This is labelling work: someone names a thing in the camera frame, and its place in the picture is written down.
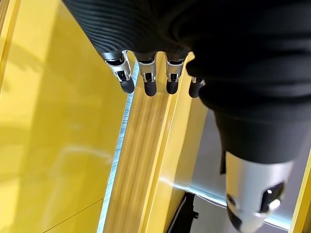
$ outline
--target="robotic hand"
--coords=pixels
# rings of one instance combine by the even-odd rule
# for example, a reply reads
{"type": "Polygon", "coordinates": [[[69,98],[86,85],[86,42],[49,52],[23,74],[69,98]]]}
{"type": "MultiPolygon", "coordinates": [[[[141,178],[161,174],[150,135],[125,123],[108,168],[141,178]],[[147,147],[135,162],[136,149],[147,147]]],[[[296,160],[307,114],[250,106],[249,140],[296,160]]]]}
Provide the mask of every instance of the robotic hand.
{"type": "Polygon", "coordinates": [[[174,94],[189,51],[190,95],[215,113],[229,218],[255,232],[280,205],[295,157],[309,144],[308,0],[63,0],[124,92],[134,52],[148,96],[156,53],[174,94]]]}

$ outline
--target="yellow panel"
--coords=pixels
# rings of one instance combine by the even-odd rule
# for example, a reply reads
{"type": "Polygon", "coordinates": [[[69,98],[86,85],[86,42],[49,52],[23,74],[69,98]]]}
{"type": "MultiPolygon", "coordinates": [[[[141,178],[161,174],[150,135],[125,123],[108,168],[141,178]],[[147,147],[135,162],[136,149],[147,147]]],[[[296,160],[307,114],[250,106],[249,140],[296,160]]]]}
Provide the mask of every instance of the yellow panel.
{"type": "Polygon", "coordinates": [[[293,214],[290,233],[309,233],[311,213],[308,211],[311,204],[311,152],[306,165],[305,174],[301,183],[295,211],[293,214]]]}
{"type": "Polygon", "coordinates": [[[99,200],[46,233],[95,233],[102,202],[99,200]]]}
{"type": "Polygon", "coordinates": [[[11,2],[0,233],[42,233],[104,197],[127,95],[61,1],[11,2]]]}
{"type": "Polygon", "coordinates": [[[147,97],[141,77],[135,90],[105,233],[163,232],[183,195],[172,182],[191,181],[207,108],[188,95],[185,71],[177,93],[169,95],[163,54],[157,67],[159,92],[147,97]]]}

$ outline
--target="metal edge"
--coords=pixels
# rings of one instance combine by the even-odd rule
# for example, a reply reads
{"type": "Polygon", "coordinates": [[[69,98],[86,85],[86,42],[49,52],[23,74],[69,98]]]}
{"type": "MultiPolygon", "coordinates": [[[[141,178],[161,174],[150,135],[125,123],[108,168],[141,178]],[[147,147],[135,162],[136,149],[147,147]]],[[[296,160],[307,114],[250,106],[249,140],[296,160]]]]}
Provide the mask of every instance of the metal edge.
{"type": "MultiPolygon", "coordinates": [[[[135,65],[134,65],[134,69],[133,69],[133,75],[132,75],[134,85],[136,85],[138,73],[139,73],[139,67],[138,67],[137,61],[135,61],[135,65]]],[[[120,133],[118,136],[117,146],[116,146],[115,154],[114,154],[113,161],[112,161],[112,166],[111,166],[111,170],[110,170],[110,174],[109,174],[109,178],[108,178],[108,182],[107,182],[107,188],[106,188],[106,192],[105,192],[105,196],[104,196],[104,200],[103,200],[101,215],[100,215],[100,219],[99,219],[98,227],[97,227],[97,231],[96,231],[97,233],[102,233],[104,230],[104,224],[105,224],[105,220],[106,220],[106,216],[107,216],[107,212],[108,212],[108,207],[109,207],[109,203],[110,203],[112,187],[113,187],[115,177],[116,177],[116,173],[117,173],[117,167],[118,167],[118,163],[119,163],[119,159],[120,159],[120,154],[121,154],[121,149],[122,149],[122,145],[123,145],[123,141],[124,141],[124,136],[125,136],[126,126],[128,123],[128,118],[129,118],[130,111],[131,111],[133,97],[134,97],[134,92],[131,94],[128,94],[128,96],[127,96],[127,100],[126,100],[126,104],[125,104],[125,110],[124,110],[121,128],[120,128],[120,133]]]]}

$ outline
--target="black fabric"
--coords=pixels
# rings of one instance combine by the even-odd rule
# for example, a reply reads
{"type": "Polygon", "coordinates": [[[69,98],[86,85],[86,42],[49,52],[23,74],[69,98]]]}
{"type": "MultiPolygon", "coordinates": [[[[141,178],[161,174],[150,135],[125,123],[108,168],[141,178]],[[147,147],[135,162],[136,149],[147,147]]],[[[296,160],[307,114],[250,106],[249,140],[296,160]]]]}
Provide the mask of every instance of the black fabric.
{"type": "MultiPolygon", "coordinates": [[[[305,143],[310,133],[311,0],[63,2],[103,58],[193,51],[187,71],[206,82],[199,96],[216,113],[224,151],[261,163],[299,154],[297,139],[305,143]],[[274,143],[266,141],[271,136],[274,143]]],[[[145,91],[153,96],[155,83],[145,91]]]]}

